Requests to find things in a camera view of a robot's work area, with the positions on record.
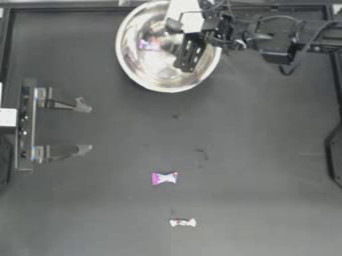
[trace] stainless steel bowl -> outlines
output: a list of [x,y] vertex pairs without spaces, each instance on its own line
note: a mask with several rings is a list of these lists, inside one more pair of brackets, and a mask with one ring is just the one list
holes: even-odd
[[207,45],[192,73],[174,67],[183,34],[166,30],[168,1],[140,5],[126,17],[116,35],[116,55],[128,77],[146,89],[175,93],[194,88],[212,73],[222,49]]

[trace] black mat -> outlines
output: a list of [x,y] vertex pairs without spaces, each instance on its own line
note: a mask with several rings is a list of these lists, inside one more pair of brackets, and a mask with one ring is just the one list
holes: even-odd
[[[84,96],[89,115],[40,111],[37,143],[84,158],[17,175],[0,197],[0,255],[338,255],[342,192],[323,140],[338,123],[327,56],[282,77],[232,53],[175,95],[135,86],[114,42],[123,13],[20,13],[8,85],[24,77]],[[151,186],[151,172],[179,184]],[[172,229],[171,217],[196,218]]]

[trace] black frame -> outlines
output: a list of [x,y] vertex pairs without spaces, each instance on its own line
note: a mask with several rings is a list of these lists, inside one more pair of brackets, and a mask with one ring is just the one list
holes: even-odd
[[[12,25],[13,25],[13,16],[17,11],[64,11],[64,12],[97,12],[97,11],[131,11],[142,2],[131,2],[130,6],[119,6],[119,1],[96,1],[96,2],[35,2],[35,3],[3,3],[0,4],[0,8],[4,8],[4,15],[3,20],[0,20],[0,81],[5,85],[7,81],[7,71],[8,71],[8,57],[11,52],[11,38],[12,38]],[[321,9],[323,13],[323,18],[326,20],[333,19],[333,5],[331,4],[317,4],[317,3],[258,3],[258,4],[248,4],[248,3],[239,3],[234,4],[234,8],[243,10],[248,8],[254,8],[255,5],[260,8],[267,8],[272,10],[274,8],[313,8]],[[331,67],[334,72],[334,82],[335,82],[335,92],[337,92],[337,101],[339,107],[339,119],[342,120],[342,62],[338,53],[333,53],[330,55],[331,59]],[[3,99],[3,106],[11,106],[11,103],[7,102],[4,97]],[[331,160],[331,141],[334,139],[334,135],[337,131],[342,131],[342,125],[339,125],[327,136],[325,141],[325,149],[326,149],[326,159],[327,159],[327,173],[330,178],[338,183],[335,176],[334,176],[334,166]]]

